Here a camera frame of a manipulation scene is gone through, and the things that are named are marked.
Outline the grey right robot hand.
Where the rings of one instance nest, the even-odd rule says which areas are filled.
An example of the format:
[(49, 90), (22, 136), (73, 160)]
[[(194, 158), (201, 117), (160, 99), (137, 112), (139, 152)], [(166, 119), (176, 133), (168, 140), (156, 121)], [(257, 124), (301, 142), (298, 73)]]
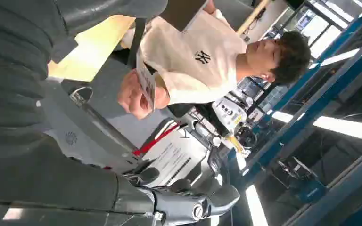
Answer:
[(232, 185), (212, 194), (148, 188), (63, 154), (36, 129), (54, 46), (113, 15), (149, 18), (165, 0), (0, 0), (0, 226), (178, 226), (223, 215)]

